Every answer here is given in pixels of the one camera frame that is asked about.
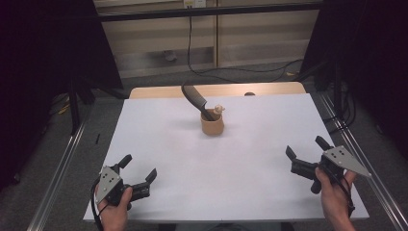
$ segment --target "gray floor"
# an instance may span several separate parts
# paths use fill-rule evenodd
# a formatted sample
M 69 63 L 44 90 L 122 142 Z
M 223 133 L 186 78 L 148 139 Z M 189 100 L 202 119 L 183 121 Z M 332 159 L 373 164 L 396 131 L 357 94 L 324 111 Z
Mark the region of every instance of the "gray floor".
M 261 70 L 274 69 L 281 65 L 256 64 L 244 67 Z M 293 64 L 285 72 L 296 72 L 299 67 L 300 63 Z M 187 71 L 143 78 L 126 78 L 123 79 L 123 84 L 124 91 L 129 92 L 134 87 L 180 85 L 185 80 L 196 84 L 227 83 L 214 76 L 236 82 L 270 82 L 280 74 L 279 71 L 255 73 L 217 70 L 212 72 L 211 76 L 197 76 Z M 284 75 L 281 80 L 288 81 L 292 78 Z M 329 117 L 321 104 L 319 94 L 314 91 L 313 80 L 306 81 L 304 86 L 313 95 L 321 116 Z M 59 180 L 60 186 L 56 191 L 56 197 L 50 202 L 52 207 L 45 214 L 46 222 L 39 230 L 96 230 L 93 224 L 82 221 L 82 217 L 88 206 L 89 187 L 109 148 L 123 101 L 103 92 L 96 91 L 95 94 L 97 99 L 93 106 L 81 105 L 82 118 L 86 118 L 87 112 L 90 112 L 89 119 L 85 124 L 81 140 L 70 157 L 70 162 L 65 166 L 64 179 Z M 52 112 L 58 111 L 62 103 L 55 105 Z M 407 161 L 398 153 L 392 141 L 377 132 L 375 121 L 362 105 L 358 104 L 357 112 L 356 121 L 350 130 L 399 204 L 401 211 L 406 214 L 408 212 Z M 0 230 L 26 230 L 29 227 L 71 139 L 70 125 L 69 111 L 62 115 L 54 114 L 36 152 L 21 172 L 21 183 L 9 186 L 0 192 Z M 332 127 L 333 124 L 329 123 L 328 129 Z M 335 144 L 344 142 L 339 133 L 334 134 L 332 139 Z M 395 230 L 367 180 L 358 178 L 356 187 L 370 214 L 368 219 L 354 221 L 357 229 Z M 296 222 L 294 227 L 295 230 L 331 230 L 324 220 Z M 153 231 L 157 230 L 157 225 L 131 222 L 128 230 Z

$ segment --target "cup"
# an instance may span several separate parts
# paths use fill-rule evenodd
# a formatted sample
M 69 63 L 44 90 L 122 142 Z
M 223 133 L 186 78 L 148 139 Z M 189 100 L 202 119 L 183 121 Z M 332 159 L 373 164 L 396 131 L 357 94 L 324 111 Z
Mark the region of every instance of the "cup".
M 201 114 L 201 126 L 203 133 L 207 136 L 218 136 L 224 131 L 224 121 L 222 120 L 222 115 L 217 115 L 214 113 L 214 109 L 207 109 L 207 112 L 211 115 L 214 121 L 209 121 L 207 118 Z

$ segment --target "white tabletop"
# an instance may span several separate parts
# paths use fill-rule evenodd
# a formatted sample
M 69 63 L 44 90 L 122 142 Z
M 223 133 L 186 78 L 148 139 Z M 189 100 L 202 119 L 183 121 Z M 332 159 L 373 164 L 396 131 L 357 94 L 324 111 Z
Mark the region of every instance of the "white tabletop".
M 104 165 L 125 155 L 120 173 L 138 184 L 156 168 L 150 197 L 133 202 L 129 219 L 148 222 L 282 221 L 324 218 L 313 181 L 291 173 L 289 145 L 315 163 L 322 136 L 332 143 L 309 94 L 206 97 L 221 104 L 224 132 L 208 137 L 185 98 L 126 100 Z M 355 188 L 353 218 L 369 215 Z M 84 216 L 93 220 L 90 206 Z

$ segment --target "finger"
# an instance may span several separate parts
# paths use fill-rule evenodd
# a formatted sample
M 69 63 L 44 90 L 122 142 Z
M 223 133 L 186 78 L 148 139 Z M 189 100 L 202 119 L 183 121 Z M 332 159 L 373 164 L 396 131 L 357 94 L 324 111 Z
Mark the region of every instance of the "finger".
M 316 167 L 315 174 L 318 180 L 321 182 L 322 191 L 324 192 L 333 191 L 333 187 L 330 183 L 330 179 L 322 169 L 320 169 L 319 167 Z
M 351 185 L 353 184 L 354 180 L 356 179 L 356 177 L 357 177 L 357 173 L 355 173 L 352 170 L 348 170 L 345 173 L 344 178 L 348 182 L 350 188 L 351 188 Z
M 127 208 L 130 200 L 132 199 L 132 187 L 128 187 L 125 192 L 123 192 L 122 198 L 120 198 L 120 203 L 118 206 Z

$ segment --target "black cable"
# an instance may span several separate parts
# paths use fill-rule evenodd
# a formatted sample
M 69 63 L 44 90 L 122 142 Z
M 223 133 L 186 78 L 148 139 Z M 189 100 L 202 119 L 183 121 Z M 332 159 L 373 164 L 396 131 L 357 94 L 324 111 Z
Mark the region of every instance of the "black cable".
M 341 127 L 339 127 L 339 128 L 336 128 L 335 130 L 329 132 L 330 135 L 332 135 L 332 134 L 334 134 L 334 133 L 336 133 L 336 132 L 339 132 L 339 131 L 341 131 L 341 130 L 343 130 L 343 129 L 349 128 L 349 127 L 351 126 L 351 124 L 353 124 L 353 122 L 355 121 L 355 118 L 356 118 L 356 116 L 357 116 L 357 110 L 356 110 L 355 98 L 354 98 L 354 96 L 353 96 L 352 94 L 351 94 L 351 101 L 353 102 L 353 116 L 352 116 L 352 118 L 351 118 L 351 121 L 348 121 L 348 120 L 349 120 L 349 118 L 348 118 L 348 119 L 344 122 L 344 125 L 343 125 L 343 126 L 341 126 Z
M 95 219 L 96 227 L 98 227 L 98 230 L 103 231 L 103 225 L 102 225 L 101 218 L 99 217 L 99 215 L 96 214 L 96 209 L 95 209 L 95 188 L 99 184 L 99 179 L 100 177 L 98 177 L 93 182 L 92 187 L 90 188 L 90 207 L 92 209 L 93 218 Z
M 99 211 L 98 216 L 101 217 L 102 212 L 108 207 L 109 204 L 106 204 L 105 207 L 103 207 L 103 209 L 101 209 L 101 211 Z
M 351 198 L 351 187 L 348 184 L 347 180 L 345 179 L 344 176 L 342 176 L 342 179 L 345 180 L 345 182 L 347 183 L 347 187 L 348 187 L 348 191 L 347 189 L 344 187 L 343 183 L 335 176 L 335 174 L 327 167 L 323 167 L 324 170 L 326 171 L 326 173 L 330 174 L 331 178 L 334 179 L 336 181 L 336 184 L 339 185 L 340 189 L 342 189 L 346 199 L 347 199 L 347 207 L 348 207 L 348 216 L 351 216 L 351 213 L 354 211 L 355 207 L 354 207 L 354 202 L 353 199 Z
M 211 71 L 216 71 L 216 70 L 238 70 L 238 71 L 247 71 L 247 72 L 255 72 L 255 73 L 268 73 L 268 72 L 273 72 L 273 71 L 277 71 L 277 70 L 280 70 L 280 69 L 284 69 L 282 74 L 278 78 L 273 79 L 273 80 L 270 81 L 270 82 L 274 82 L 274 81 L 276 81 L 278 79 L 281 79 L 283 77 L 283 74 L 285 73 L 286 68 L 289 65 L 303 61 L 303 59 L 294 60 L 294 61 L 291 61 L 291 62 L 289 62 L 289 63 L 287 63 L 287 64 L 285 64 L 285 65 L 283 65 L 281 67 L 274 68 L 274 69 L 268 69 L 268 70 L 251 70 L 251 69 L 244 69 L 244 68 L 237 68 L 237 67 L 221 67 L 221 68 L 213 68 L 213 69 L 208 69 L 208 70 L 203 70 L 203 71 L 196 71 L 196 70 L 192 69 L 192 67 L 191 67 L 191 32 L 192 32 L 191 16 L 189 17 L 189 20 L 190 20 L 190 32 L 189 32 L 189 47 L 188 47 L 188 52 L 187 52 L 187 65 L 189 67 L 189 70 L 192 73 L 194 73 L 194 74 L 196 74 L 198 76 L 217 78 L 219 80 L 239 84 L 240 82 L 237 82 L 237 81 L 234 81 L 234 80 L 225 79 L 225 78 L 215 76 L 215 75 L 205 75 L 205 73 L 208 73 L 208 72 L 211 72 Z
M 65 106 L 63 106 L 63 107 L 60 108 L 59 110 L 57 110 L 57 111 L 55 111 L 55 112 L 52 112 L 52 113 L 50 113 L 50 114 L 48 114 L 48 115 L 49 115 L 49 116 L 53 116 L 53 115 L 59 113 L 59 112 L 60 112 L 62 109 L 64 109 L 65 107 L 69 108 L 69 107 L 70 107 L 70 104 L 66 104 Z
M 349 104 L 348 104 L 349 90 L 343 91 L 343 92 L 345 92 L 345 98 L 343 100 L 342 115 L 345 115 L 345 113 L 348 112 L 347 119 L 345 120 L 345 121 L 348 121 L 349 117 L 351 115 L 351 111 L 349 110 Z M 323 118 L 322 120 L 323 120 L 324 124 L 326 124 L 326 123 L 334 120 L 335 118 L 340 119 L 338 115 L 334 115 L 334 116 L 329 117 L 329 118 Z
M 339 117 L 338 115 L 335 115 L 335 117 L 338 120 L 345 121 L 345 124 L 348 123 L 348 121 L 350 120 L 350 117 L 351 117 L 351 110 L 350 110 L 349 104 L 348 104 L 348 96 L 349 96 L 349 91 L 346 92 L 345 98 L 343 100 L 343 107 L 342 107 L 342 113 L 341 113 L 342 117 Z

